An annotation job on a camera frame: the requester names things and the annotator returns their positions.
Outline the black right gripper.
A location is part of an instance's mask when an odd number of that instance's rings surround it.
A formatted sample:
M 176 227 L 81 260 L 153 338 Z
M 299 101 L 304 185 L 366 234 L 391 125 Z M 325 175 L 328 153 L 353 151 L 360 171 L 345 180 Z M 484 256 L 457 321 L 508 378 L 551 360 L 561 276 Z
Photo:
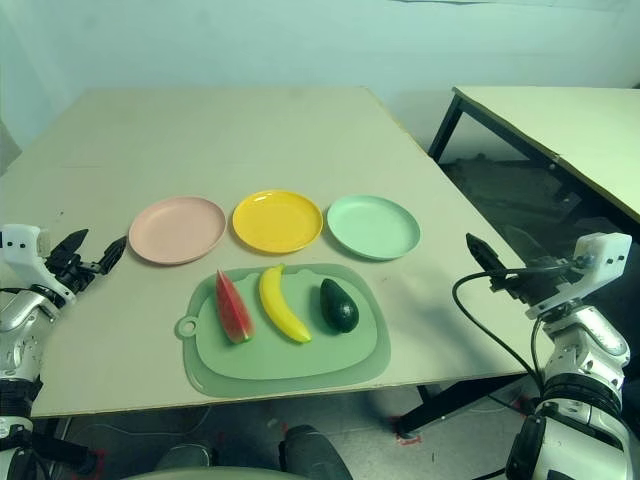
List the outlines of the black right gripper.
M 505 270 L 493 248 L 479 237 L 467 233 L 466 245 L 473 259 L 484 272 L 500 273 Z M 568 282 L 565 273 L 570 270 L 566 260 L 539 258 L 526 264 L 526 269 L 542 269 L 540 273 L 519 273 L 507 277 L 492 277 L 492 292 L 505 291 L 514 299 L 534 306 L 559 292 L 559 287 Z

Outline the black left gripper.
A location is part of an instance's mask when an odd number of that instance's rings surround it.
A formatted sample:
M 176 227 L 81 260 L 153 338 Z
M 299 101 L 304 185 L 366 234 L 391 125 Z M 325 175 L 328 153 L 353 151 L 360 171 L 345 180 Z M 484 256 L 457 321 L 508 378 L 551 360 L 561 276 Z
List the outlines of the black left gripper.
M 83 262 L 76 251 L 88 232 L 88 229 L 82 229 L 69 234 L 45 261 L 46 268 L 56 280 L 73 294 L 84 291 L 97 275 L 107 275 L 121 259 L 127 246 L 127 237 L 120 237 L 106 248 L 98 263 Z

